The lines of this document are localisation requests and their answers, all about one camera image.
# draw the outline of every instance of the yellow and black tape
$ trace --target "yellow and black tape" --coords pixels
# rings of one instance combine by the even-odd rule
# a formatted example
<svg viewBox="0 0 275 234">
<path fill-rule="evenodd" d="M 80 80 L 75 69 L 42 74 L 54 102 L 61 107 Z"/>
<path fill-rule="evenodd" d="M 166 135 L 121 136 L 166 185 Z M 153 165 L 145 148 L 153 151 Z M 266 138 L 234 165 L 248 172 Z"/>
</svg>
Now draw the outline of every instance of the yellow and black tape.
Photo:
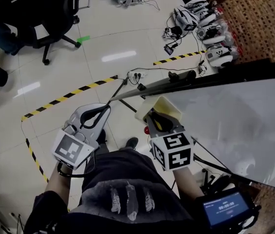
<svg viewBox="0 0 275 234">
<path fill-rule="evenodd" d="M 188 54 L 184 54 L 184 55 L 180 55 L 180 56 L 176 56 L 176 57 L 171 57 L 169 59 L 156 61 L 156 62 L 153 63 L 153 65 L 154 66 L 155 65 L 160 65 L 160 64 L 163 64 L 163 63 L 166 63 L 166 62 L 170 62 L 170 61 L 174 61 L 174 60 L 179 60 L 179 59 L 182 59 L 182 58 L 185 58 L 185 57 L 191 57 L 191 56 L 199 55 L 199 54 L 203 54 L 203 53 L 206 53 L 206 50 L 201 50 L 199 52 L 188 53 Z"/>
<path fill-rule="evenodd" d="M 74 90 L 74 91 L 72 91 L 72 92 L 70 92 L 70 93 L 68 93 L 68 94 L 66 94 L 66 95 L 58 98 L 58 99 L 55 99 L 55 100 L 51 101 L 50 103 L 44 105 L 43 107 L 39 107 L 38 109 L 32 111 L 31 113 L 28 113 L 28 114 L 24 115 L 21 118 L 21 121 L 25 121 L 25 120 L 29 119 L 30 117 L 32 117 L 34 115 L 37 115 L 37 114 L 43 112 L 44 110 L 46 110 L 46 109 L 48 109 L 50 107 L 53 107 L 56 104 L 59 104 L 59 103 L 65 101 L 65 100 L 71 98 L 72 96 L 77 95 L 77 94 L 83 92 L 83 91 L 86 91 L 88 89 L 97 87 L 99 85 L 105 84 L 107 82 L 110 82 L 110 81 L 113 81 L 113 80 L 116 80 L 116 79 L 118 79 L 118 76 L 112 76 L 110 78 L 107 78 L 107 79 L 104 79 L 104 80 L 99 80 L 99 81 L 96 81 L 96 82 L 94 82 L 92 84 L 89 84 L 89 85 L 83 86 L 81 88 L 78 88 L 78 89 L 76 89 L 76 90 Z"/>
<path fill-rule="evenodd" d="M 37 160 L 36 155 L 35 155 L 34 152 L 32 151 L 32 148 L 31 148 L 31 146 L 30 146 L 30 143 L 29 143 L 29 140 L 28 140 L 28 139 L 26 139 L 26 144 L 27 144 L 27 147 L 28 147 L 28 149 L 29 149 L 29 151 L 30 151 L 30 154 L 31 154 L 32 158 L 34 159 L 34 161 L 35 161 L 35 163 L 36 163 L 36 165 L 37 165 L 39 171 L 41 172 L 41 174 L 42 174 L 44 180 L 45 180 L 47 183 L 49 183 L 49 179 L 48 179 L 48 177 L 45 175 L 45 173 L 44 173 L 42 167 L 41 167 L 40 164 L 39 164 L 39 161 Z"/>
</svg>

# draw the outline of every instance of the green tape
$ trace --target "green tape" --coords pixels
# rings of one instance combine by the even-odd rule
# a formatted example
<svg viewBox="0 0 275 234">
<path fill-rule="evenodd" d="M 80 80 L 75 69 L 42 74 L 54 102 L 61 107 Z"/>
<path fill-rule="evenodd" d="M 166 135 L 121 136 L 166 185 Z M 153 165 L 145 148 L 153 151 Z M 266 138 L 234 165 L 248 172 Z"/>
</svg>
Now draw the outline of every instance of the green tape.
<svg viewBox="0 0 275 234">
<path fill-rule="evenodd" d="M 85 37 L 81 37 L 77 39 L 77 42 L 82 43 L 83 41 L 87 41 L 90 40 L 90 36 L 85 36 Z"/>
</svg>

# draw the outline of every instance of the office chair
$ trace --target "office chair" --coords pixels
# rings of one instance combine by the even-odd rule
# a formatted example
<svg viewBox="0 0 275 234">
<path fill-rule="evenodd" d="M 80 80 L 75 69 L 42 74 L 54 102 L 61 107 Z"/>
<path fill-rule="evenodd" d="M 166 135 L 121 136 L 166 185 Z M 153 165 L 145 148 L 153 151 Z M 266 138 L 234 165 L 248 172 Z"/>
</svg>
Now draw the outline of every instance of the office chair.
<svg viewBox="0 0 275 234">
<path fill-rule="evenodd" d="M 15 26 L 18 37 L 26 46 L 44 48 L 42 62 L 49 65 L 47 54 L 52 43 L 61 39 L 72 43 L 76 48 L 80 42 L 65 36 L 73 24 L 79 23 L 75 14 L 79 10 L 79 0 L 0 0 L 1 8 L 5 6 L 5 23 Z M 49 36 L 37 39 L 35 27 L 43 25 Z"/>
</svg>

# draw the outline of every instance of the display screen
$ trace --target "display screen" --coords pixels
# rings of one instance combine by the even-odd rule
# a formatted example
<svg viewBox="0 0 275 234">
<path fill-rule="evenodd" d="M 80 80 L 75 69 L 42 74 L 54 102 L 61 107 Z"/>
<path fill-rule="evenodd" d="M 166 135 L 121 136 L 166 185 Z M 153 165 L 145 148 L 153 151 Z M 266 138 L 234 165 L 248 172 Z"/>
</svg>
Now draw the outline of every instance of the display screen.
<svg viewBox="0 0 275 234">
<path fill-rule="evenodd" d="M 229 220 L 249 209 L 240 193 L 203 204 L 211 226 Z"/>
</svg>

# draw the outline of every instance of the chair leg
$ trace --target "chair leg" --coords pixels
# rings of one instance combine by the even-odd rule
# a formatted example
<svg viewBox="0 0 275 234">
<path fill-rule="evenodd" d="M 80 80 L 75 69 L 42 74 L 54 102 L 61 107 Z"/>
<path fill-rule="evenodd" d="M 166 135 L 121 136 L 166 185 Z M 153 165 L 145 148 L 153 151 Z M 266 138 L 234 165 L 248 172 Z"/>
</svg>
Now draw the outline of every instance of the chair leg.
<svg viewBox="0 0 275 234">
<path fill-rule="evenodd" d="M 44 65 L 49 65 L 50 64 L 50 60 L 46 59 L 46 56 L 48 55 L 49 48 L 50 48 L 49 44 L 45 45 L 43 58 L 42 58 L 42 62 L 44 63 Z"/>
<path fill-rule="evenodd" d="M 80 48 L 80 46 L 81 46 L 80 42 L 76 42 L 76 41 L 70 39 L 67 36 L 63 36 L 62 39 L 65 40 L 65 41 L 67 41 L 67 42 L 69 42 L 69 43 L 72 43 L 76 48 Z"/>
</svg>

